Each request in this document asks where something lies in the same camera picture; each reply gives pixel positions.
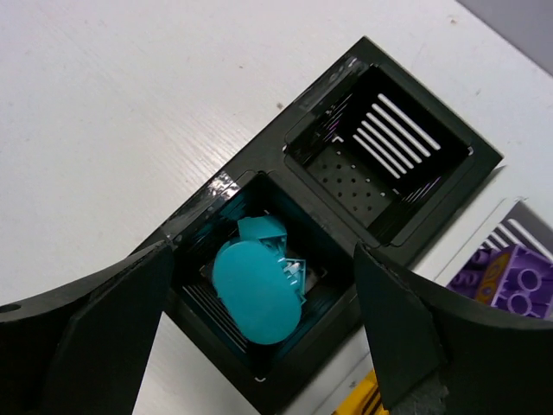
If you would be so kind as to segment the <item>teal rounded lego brick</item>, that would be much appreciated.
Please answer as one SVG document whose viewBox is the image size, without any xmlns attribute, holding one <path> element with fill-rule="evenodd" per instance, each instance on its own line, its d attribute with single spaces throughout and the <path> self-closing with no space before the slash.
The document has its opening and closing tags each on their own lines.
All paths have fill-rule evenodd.
<svg viewBox="0 0 553 415">
<path fill-rule="evenodd" d="M 306 302 L 307 263 L 287 259 L 258 240 L 232 240 L 218 251 L 212 284 L 250 342 L 271 345 L 296 329 Z"/>
</svg>

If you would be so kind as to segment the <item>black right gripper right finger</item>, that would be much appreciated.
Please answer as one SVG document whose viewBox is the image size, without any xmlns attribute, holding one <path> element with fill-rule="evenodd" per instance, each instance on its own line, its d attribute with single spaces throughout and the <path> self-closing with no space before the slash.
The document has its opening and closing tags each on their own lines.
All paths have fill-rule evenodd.
<svg viewBox="0 0 553 415">
<path fill-rule="evenodd" d="M 364 243 L 353 270 L 389 413 L 551 413 L 550 321 L 477 303 Z"/>
</svg>

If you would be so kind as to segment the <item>purple lego brick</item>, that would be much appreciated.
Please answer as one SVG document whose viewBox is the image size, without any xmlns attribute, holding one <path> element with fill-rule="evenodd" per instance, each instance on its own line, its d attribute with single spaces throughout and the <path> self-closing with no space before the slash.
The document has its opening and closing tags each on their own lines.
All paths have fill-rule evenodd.
<svg viewBox="0 0 553 415">
<path fill-rule="evenodd" d="M 552 317 L 552 262 L 520 245 L 477 250 L 447 288 L 512 314 Z"/>
</svg>

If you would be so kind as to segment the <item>yellow striped lego assembly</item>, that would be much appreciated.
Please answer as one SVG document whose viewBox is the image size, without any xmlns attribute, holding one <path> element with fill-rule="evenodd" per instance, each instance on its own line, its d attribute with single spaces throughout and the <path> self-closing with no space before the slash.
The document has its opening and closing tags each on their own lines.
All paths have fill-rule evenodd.
<svg viewBox="0 0 553 415">
<path fill-rule="evenodd" d="M 382 404 L 377 376 L 372 370 L 338 406 L 333 415 L 389 415 Z"/>
</svg>

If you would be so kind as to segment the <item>teal lego plate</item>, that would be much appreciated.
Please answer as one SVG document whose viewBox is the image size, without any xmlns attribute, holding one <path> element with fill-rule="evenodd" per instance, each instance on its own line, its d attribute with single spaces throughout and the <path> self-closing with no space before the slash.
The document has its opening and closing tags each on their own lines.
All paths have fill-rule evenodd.
<svg viewBox="0 0 553 415">
<path fill-rule="evenodd" d="M 276 255 L 278 261 L 285 258 L 288 233 L 275 216 L 244 217 L 238 220 L 238 233 L 242 240 L 263 244 Z"/>
</svg>

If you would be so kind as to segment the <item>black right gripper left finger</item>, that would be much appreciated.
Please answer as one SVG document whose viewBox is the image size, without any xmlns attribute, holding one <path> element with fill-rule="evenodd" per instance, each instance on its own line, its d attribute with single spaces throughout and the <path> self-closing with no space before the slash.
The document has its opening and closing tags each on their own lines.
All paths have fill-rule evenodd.
<svg viewBox="0 0 553 415">
<path fill-rule="evenodd" d="M 1 307 L 3 414 L 131 414 L 166 302 L 158 242 L 69 284 Z"/>
</svg>

